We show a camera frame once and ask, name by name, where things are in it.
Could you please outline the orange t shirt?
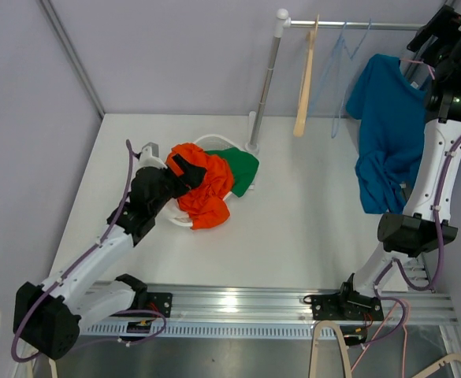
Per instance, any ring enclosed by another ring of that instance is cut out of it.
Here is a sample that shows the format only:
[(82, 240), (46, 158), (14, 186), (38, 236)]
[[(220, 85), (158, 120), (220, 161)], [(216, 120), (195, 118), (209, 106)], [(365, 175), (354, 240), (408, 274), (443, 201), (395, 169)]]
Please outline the orange t shirt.
[(218, 156), (207, 154), (194, 143), (173, 147), (165, 161), (168, 166), (172, 154), (180, 154), (191, 164), (206, 169), (203, 183), (177, 199), (179, 208), (191, 218), (191, 228), (208, 229), (224, 224), (230, 217), (224, 197), (234, 184), (228, 163)]

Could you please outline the green t shirt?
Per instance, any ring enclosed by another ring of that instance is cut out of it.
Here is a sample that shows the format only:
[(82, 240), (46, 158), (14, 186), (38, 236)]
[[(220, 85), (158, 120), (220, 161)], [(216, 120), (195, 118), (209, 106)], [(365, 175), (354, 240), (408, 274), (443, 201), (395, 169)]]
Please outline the green t shirt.
[(243, 197), (254, 183), (259, 160), (253, 154), (237, 147), (224, 150), (207, 150), (206, 153), (218, 156), (228, 163), (234, 178), (232, 193), (238, 198)]

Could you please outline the beige plastic hanger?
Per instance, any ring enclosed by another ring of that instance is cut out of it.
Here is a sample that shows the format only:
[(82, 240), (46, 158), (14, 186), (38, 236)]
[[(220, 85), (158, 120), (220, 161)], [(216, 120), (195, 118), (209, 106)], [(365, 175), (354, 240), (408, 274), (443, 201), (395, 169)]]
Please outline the beige plastic hanger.
[(303, 78), (301, 82), (301, 88), (299, 93), (298, 109), (296, 114), (296, 122), (293, 128), (293, 135), (295, 137), (302, 137), (305, 132), (306, 122), (307, 122), (307, 112), (310, 101), (310, 87), (312, 83), (312, 71), (314, 63), (314, 51), (315, 44), (318, 35), (318, 25), (319, 25), (320, 15), (317, 15), (314, 22), (314, 27), (306, 39), (308, 41), (307, 55), (304, 62)]

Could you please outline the white t shirt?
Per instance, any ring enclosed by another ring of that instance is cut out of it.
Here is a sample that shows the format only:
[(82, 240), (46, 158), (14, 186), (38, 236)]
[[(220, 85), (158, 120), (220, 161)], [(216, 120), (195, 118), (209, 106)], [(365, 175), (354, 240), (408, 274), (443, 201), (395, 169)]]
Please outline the white t shirt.
[(191, 228), (193, 223), (188, 214), (177, 207), (175, 203), (170, 203), (165, 207), (167, 219), (180, 227)]

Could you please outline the light blue wire hanger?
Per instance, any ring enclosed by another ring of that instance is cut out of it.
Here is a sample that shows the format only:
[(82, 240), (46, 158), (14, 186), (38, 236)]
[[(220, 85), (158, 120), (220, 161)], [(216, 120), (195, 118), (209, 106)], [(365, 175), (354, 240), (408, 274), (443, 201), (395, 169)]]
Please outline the light blue wire hanger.
[(327, 89), (332, 88), (333, 90), (333, 98), (331, 104), (333, 104), (338, 98), (340, 86), (340, 67), (343, 61), (343, 55), (344, 53), (347, 53), (348, 49), (344, 35), (347, 25), (348, 23), (345, 21), (341, 27), (340, 34), (329, 53), (328, 61), (323, 67), (320, 80), (318, 81), (315, 93), (309, 105), (311, 116), (315, 114), (320, 101), (323, 101), (328, 97), (328, 95), (325, 93)]

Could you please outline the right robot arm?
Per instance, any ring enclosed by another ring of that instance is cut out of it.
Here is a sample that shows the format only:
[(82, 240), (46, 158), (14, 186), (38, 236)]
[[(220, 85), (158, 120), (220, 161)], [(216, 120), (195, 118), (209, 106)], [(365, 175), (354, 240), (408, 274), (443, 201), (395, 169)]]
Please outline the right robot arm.
[(377, 227), (379, 244), (366, 264), (341, 287), (339, 314), (382, 320), (379, 290), (392, 273), (422, 253), (457, 236), (450, 222), (450, 198), (461, 161), (461, 14), (443, 6), (408, 44), (423, 49), (422, 60), (434, 68), (426, 99), (425, 143), (415, 186), (401, 214), (386, 213)]

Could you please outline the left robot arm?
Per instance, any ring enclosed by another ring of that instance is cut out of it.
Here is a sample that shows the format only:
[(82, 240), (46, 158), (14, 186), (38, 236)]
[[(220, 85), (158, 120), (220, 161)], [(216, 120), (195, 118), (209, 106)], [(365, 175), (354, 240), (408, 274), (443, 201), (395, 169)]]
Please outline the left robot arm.
[(106, 228), (93, 244), (66, 267), (40, 284), (24, 283), (17, 291), (13, 315), (11, 356), (27, 362), (17, 352), (24, 341), (39, 354), (58, 360), (75, 345), (80, 333), (107, 317), (139, 316), (165, 320), (149, 308), (147, 285), (122, 274), (100, 291), (92, 284), (114, 263), (131, 252), (155, 226), (160, 210), (172, 199), (186, 195), (204, 181), (206, 169), (179, 154), (173, 158), (180, 173), (160, 164), (135, 170), (128, 167), (118, 207), (106, 220)]

